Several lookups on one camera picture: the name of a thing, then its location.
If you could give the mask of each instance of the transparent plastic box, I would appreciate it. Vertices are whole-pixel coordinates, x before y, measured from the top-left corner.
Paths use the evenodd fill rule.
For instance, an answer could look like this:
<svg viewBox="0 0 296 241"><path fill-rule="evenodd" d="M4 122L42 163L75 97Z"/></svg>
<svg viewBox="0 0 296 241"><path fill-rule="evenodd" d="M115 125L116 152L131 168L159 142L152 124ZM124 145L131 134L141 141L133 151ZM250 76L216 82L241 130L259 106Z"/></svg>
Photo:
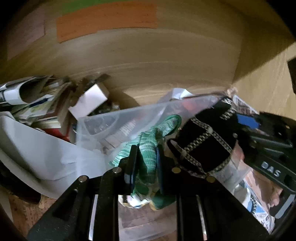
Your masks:
<svg viewBox="0 0 296 241"><path fill-rule="evenodd" d="M219 95L205 95L80 118L77 127L77 145L96 152L97 158L90 160L84 156L78 157L77 173L90 178L103 175L112 168L108 163L119 153L125 142L134 139L151 126L159 124L171 114L182 117L182 127L190 118L203 109L210 108L220 98ZM165 155L172 157L167 147L165 147ZM240 162L242 162L240 159L234 158L225 167L225 171L222 170L216 174L216 178L230 192L248 172L248 166L240 165ZM145 209L149 210L147 215L152 219L138 226L122 227L120 240L151 240L172 233L176 229L175 213L165 215L165 219L159 220L155 217L161 212L167 212L167 209L159 211L152 211L149 207ZM119 215L120 224L124 218L126 217Z"/></svg>

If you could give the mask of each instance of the blue object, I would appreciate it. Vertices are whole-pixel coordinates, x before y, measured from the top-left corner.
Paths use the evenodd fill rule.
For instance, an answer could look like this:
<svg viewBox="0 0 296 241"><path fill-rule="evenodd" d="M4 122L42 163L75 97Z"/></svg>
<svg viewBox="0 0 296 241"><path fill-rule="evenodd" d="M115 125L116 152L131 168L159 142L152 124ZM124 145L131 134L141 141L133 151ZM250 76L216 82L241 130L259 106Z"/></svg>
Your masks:
<svg viewBox="0 0 296 241"><path fill-rule="evenodd" d="M251 129L259 128L260 124L251 116L237 114L237 119L240 124L246 125Z"/></svg>

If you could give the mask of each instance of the pink sticky note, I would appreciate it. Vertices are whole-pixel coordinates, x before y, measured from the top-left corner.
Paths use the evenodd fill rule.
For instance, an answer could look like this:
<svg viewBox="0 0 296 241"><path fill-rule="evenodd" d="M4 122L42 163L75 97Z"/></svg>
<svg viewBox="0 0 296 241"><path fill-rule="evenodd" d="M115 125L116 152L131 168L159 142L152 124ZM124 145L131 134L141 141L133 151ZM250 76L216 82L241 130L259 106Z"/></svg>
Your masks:
<svg viewBox="0 0 296 241"><path fill-rule="evenodd" d="M40 6L24 17L7 35L7 60L24 51L45 35L45 8Z"/></svg>

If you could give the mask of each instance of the green paper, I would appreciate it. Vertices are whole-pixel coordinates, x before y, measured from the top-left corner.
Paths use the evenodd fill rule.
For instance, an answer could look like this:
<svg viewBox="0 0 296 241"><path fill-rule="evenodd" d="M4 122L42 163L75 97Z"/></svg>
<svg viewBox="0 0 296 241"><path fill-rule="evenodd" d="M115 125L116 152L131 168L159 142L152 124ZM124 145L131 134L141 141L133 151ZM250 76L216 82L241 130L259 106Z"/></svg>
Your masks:
<svg viewBox="0 0 296 241"><path fill-rule="evenodd" d="M81 8L90 7L96 4L118 2L118 0L69 0L62 6L62 14L65 15L70 12L77 11Z"/></svg>

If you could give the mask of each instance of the black bag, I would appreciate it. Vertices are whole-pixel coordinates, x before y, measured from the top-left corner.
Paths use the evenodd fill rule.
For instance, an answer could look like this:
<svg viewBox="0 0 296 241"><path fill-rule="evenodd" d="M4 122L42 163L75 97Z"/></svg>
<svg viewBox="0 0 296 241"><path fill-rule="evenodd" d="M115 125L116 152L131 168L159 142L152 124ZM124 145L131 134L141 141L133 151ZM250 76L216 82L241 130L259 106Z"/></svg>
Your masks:
<svg viewBox="0 0 296 241"><path fill-rule="evenodd" d="M188 120L176 138L168 140L168 147L182 169L205 178L229 163L237 141L236 133L231 131L238 124L235 113L233 101L224 97Z"/></svg>

